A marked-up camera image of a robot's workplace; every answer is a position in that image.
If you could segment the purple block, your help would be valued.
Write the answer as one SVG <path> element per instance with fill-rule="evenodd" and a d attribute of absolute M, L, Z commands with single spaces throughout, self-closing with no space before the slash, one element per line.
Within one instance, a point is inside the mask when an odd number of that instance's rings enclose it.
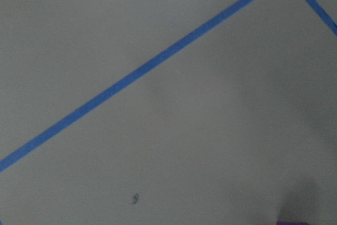
<path fill-rule="evenodd" d="M 307 222 L 278 221 L 276 225 L 310 225 Z"/>

